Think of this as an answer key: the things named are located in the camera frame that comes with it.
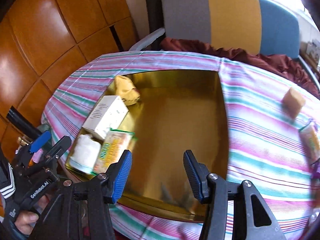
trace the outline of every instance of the human hand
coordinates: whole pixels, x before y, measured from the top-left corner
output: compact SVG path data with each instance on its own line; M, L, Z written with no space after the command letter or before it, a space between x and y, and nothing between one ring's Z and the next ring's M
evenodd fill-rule
M49 199L46 196L42 196L37 204L41 209L44 209L48 203ZM33 230L32 224L36 223L38 219L39 216L37 214L23 210L19 213L14 224L21 233L30 235Z

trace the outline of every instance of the pink object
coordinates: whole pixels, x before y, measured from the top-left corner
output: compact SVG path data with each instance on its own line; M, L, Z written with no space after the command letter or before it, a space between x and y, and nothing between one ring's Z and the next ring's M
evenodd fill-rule
M32 157L33 162L39 163L42 154L43 154L43 150L40 148L39 151L37 151L36 153L33 154L33 157Z

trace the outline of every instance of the chair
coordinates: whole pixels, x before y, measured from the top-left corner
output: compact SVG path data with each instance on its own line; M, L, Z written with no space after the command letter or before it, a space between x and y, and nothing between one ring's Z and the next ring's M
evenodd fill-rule
M318 80L299 55L298 20L285 7L271 0L161 1L164 27L133 45L130 51L142 50L165 34L174 39L200 40L215 48L285 54L301 63L320 91ZM147 7L149 14L152 5ZM149 14L149 23L153 21Z

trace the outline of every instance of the white packaging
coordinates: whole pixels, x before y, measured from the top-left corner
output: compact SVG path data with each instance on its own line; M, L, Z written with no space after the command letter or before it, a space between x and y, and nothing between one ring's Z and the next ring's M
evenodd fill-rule
M104 140L110 129L118 129L127 112L120 96L104 96L82 127L95 138Z
M315 43L308 42L306 54L318 65L320 58L320 47Z
M91 138L92 135L90 134L81 134L69 160L72 167L87 174L92 172L101 149L101 144Z
M317 39L312 39L312 43L313 43L316 47L320 48L320 41L318 41Z

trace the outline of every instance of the striped tablecloth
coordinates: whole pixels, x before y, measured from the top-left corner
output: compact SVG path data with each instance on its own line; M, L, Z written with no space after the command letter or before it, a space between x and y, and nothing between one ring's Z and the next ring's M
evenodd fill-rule
M164 70L218 71L229 129L227 180L251 180L265 198L287 239L298 239L313 209L307 149L298 128L309 118L319 124L320 101L294 83L265 70L189 52L122 52L103 55L70 75L48 101L42 123L52 127L53 143L74 141L96 101L116 75ZM290 87L306 98L295 121L281 108ZM65 163L68 153L62 157ZM130 239L197 240L202 224L152 217L119 204L110 207L114 228ZM233 203L228 203L226 238L231 239Z

